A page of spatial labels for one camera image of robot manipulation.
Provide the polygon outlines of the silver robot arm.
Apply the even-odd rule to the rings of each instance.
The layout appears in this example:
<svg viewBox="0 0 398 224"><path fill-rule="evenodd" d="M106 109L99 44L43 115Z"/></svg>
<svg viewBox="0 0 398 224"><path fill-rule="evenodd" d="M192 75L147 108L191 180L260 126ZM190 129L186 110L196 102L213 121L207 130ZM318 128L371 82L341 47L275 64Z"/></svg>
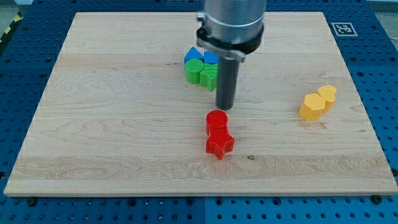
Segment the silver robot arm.
<svg viewBox="0 0 398 224"><path fill-rule="evenodd" d="M261 44L266 0L205 0L197 12L197 46L244 62Z"/></svg>

